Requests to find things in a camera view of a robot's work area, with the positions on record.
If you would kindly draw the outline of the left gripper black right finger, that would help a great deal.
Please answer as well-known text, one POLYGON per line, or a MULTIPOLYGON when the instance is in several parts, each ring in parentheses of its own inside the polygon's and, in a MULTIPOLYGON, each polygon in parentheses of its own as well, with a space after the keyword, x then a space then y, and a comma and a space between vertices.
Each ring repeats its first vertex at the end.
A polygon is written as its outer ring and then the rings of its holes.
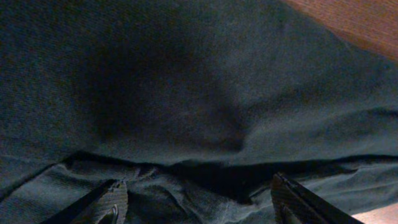
POLYGON ((283 173, 274 174, 271 197, 278 224, 363 224, 283 173))

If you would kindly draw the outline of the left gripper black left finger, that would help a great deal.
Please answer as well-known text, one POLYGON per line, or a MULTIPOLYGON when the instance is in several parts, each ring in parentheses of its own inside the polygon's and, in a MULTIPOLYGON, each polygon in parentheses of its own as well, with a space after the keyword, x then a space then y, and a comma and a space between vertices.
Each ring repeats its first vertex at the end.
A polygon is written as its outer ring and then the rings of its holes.
POLYGON ((108 180, 42 224, 124 224, 127 209, 126 183, 108 180))

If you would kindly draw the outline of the dark green cloth garment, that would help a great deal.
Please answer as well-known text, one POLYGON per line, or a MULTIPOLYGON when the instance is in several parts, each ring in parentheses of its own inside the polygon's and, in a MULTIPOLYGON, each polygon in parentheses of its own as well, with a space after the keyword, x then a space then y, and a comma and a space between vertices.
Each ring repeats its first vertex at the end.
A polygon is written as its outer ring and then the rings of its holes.
POLYGON ((2 223, 273 223, 276 172, 396 202, 397 65, 282 1, 1 1, 2 223))

